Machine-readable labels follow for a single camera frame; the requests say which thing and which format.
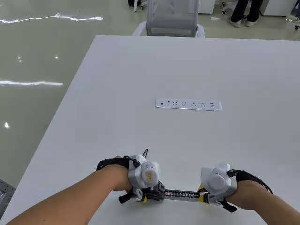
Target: polished floor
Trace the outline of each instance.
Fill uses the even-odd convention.
[[[216,6],[198,23],[207,38],[300,40],[284,17],[239,29],[227,17]],[[126,0],[0,0],[0,179],[18,185],[94,36],[131,35],[145,18]]]

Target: white table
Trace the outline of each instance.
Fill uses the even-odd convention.
[[[101,159],[145,148],[167,188],[196,190],[202,166],[228,162],[300,210],[299,58],[299,42],[96,36],[0,224]],[[219,100],[223,111],[158,109],[156,98]],[[264,224],[254,212],[171,200],[120,205],[119,195],[90,224]]]

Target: forearm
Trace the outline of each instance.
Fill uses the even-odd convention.
[[[257,197],[254,210],[268,225],[299,225],[300,213],[281,198],[265,192]]]
[[[92,173],[73,186],[31,207],[9,225],[83,225],[87,224],[118,182],[111,168]]]

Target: power strip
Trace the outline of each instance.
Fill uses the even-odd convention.
[[[200,101],[190,99],[158,98],[156,99],[157,108],[169,109],[193,109],[206,111],[222,111],[221,102]]]

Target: chair armrest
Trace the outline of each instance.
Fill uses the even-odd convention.
[[[136,30],[133,32],[132,35],[133,35],[133,36],[140,36],[141,33],[142,33],[142,31],[143,31],[143,29],[146,28],[146,23],[147,23],[147,21],[141,22],[141,23],[137,26]]]

